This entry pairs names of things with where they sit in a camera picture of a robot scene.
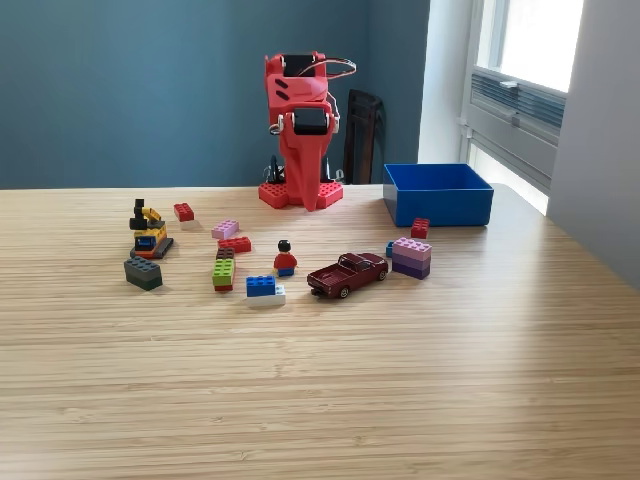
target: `metal wire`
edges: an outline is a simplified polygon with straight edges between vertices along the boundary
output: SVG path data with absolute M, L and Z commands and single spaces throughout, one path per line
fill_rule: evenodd
M 357 70 L 356 64 L 353 63 L 351 60 L 347 60 L 346 58 L 328 57 L 328 58 L 325 58 L 324 60 L 319 60 L 316 63 L 312 63 L 311 65 L 309 65 L 306 68 L 303 68 L 302 70 L 300 70 L 300 72 L 298 72 L 297 76 L 299 77 L 301 75 L 304 75 L 306 72 L 308 72 L 312 68 L 315 68 L 315 67 L 317 67 L 319 65 L 326 64 L 326 63 L 333 63 L 333 64 L 337 64 L 337 65 L 346 65 L 351 69 L 351 70 L 345 70 L 344 72 L 339 72 L 339 73 L 327 73 L 327 80 L 333 80 L 334 78 L 340 78 L 340 77 L 346 77 L 347 75 L 353 75 L 354 73 L 356 73 L 356 70 Z

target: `black chair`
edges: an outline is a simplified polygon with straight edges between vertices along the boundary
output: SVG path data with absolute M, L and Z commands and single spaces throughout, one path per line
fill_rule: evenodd
M 348 109 L 344 140 L 344 183 L 368 184 L 371 183 L 376 139 L 379 140 L 384 153 L 384 107 L 382 100 L 375 95 L 350 90 Z M 356 145 L 356 136 L 362 137 L 360 145 Z M 354 178 L 356 148 L 362 153 Z

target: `window blind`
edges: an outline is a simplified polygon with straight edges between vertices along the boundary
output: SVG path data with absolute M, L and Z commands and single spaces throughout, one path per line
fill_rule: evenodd
M 472 96 L 489 98 L 555 128 L 562 126 L 565 98 L 561 96 L 477 71 L 471 76 L 471 91 Z

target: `purple lego brick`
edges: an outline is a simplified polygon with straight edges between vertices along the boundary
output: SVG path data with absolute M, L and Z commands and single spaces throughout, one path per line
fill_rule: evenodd
M 418 280 L 424 280 L 431 273 L 431 267 L 427 267 L 426 270 L 417 270 L 415 268 L 407 267 L 406 265 L 401 265 L 399 263 L 393 262 L 391 266 L 391 270 L 394 272 L 402 273 L 403 275 L 407 275 L 408 277 L 417 278 Z
M 392 253 L 393 255 L 398 253 L 405 257 L 424 262 L 428 258 L 431 258 L 431 245 L 402 237 L 393 242 Z
M 211 237 L 219 240 L 226 240 L 236 233 L 240 228 L 240 224 L 235 220 L 225 220 L 211 229 Z
M 431 256 L 426 260 L 416 260 L 415 258 L 407 257 L 406 255 L 394 253 L 391 259 L 393 260 L 393 263 L 404 265 L 405 267 L 413 268 L 415 270 L 426 270 L 431 266 Z

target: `red robot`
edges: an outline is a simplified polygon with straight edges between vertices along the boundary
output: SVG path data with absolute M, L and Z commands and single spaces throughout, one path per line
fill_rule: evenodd
M 327 73 L 327 64 L 348 67 Z M 284 181 L 272 159 L 272 181 L 259 187 L 260 198 L 274 208 L 304 205 L 310 212 L 326 208 L 342 198 L 342 185 L 328 178 L 322 158 L 331 137 L 338 132 L 340 113 L 329 93 L 329 80 L 355 73 L 356 65 L 342 58 L 278 54 L 265 57 L 264 83 L 269 103 L 269 133 L 279 135 L 285 159 Z M 333 101 L 333 108 L 328 101 Z

